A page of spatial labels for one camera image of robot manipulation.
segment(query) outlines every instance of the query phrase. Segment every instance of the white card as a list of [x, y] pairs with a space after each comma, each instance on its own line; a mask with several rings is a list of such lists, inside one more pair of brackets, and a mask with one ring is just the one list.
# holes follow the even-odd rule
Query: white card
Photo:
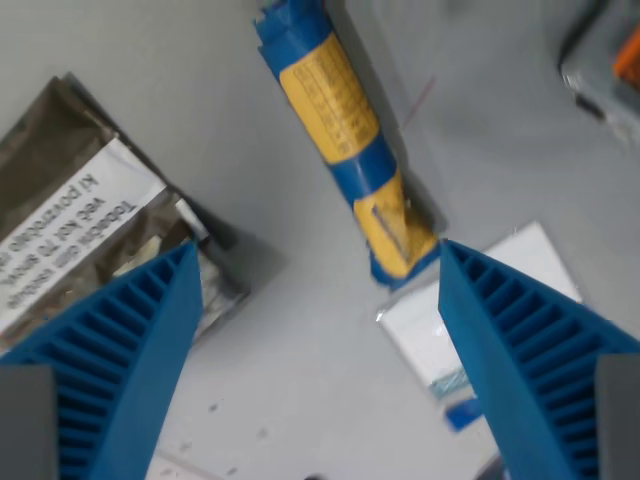
[[[580, 294], [539, 223], [532, 223], [490, 248], [486, 254], [578, 302]], [[378, 316], [389, 336], [423, 383], [462, 368], [438, 312], [439, 282], [409, 293]]]

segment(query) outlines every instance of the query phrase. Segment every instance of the cylindrical package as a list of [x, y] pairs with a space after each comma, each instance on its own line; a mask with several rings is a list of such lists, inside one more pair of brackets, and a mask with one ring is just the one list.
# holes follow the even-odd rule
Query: cylindrical package
[[367, 239], [371, 270], [399, 288], [438, 255], [438, 239], [405, 198], [380, 123], [319, 0], [266, 8], [260, 53], [317, 145]]

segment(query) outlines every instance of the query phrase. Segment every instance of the white label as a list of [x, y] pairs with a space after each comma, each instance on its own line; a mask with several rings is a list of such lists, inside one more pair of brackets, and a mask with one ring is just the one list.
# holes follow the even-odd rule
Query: white label
[[0, 331], [166, 185], [114, 139], [0, 243]]

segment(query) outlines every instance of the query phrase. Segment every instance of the white paper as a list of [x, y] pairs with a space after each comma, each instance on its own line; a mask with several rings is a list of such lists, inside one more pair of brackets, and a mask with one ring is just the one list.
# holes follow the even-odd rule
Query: white paper
[[0, 332], [166, 185], [112, 140], [0, 243]]
[[181, 198], [176, 202], [176, 210], [182, 219], [187, 222], [187, 225], [191, 227], [191, 230], [193, 230], [199, 241], [202, 241], [209, 236], [207, 228], [202, 224], [198, 216], [194, 213], [184, 198]]
[[[569, 298], [581, 301], [540, 224], [528, 225], [486, 253]], [[462, 368], [438, 312], [438, 292], [438, 282], [412, 292], [378, 319], [427, 386]]]

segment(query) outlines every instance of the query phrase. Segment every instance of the gray device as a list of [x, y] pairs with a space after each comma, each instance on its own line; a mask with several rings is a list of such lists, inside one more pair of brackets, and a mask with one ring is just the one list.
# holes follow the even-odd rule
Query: gray device
[[578, 106], [625, 141], [640, 143], [640, 92], [618, 79], [613, 65], [640, 22], [637, 2], [591, 0], [579, 36], [562, 53], [559, 71]]
[[53, 369], [0, 367], [0, 469], [11, 480], [58, 479], [58, 428]]
[[603, 355], [596, 368], [601, 480], [640, 475], [640, 355]]

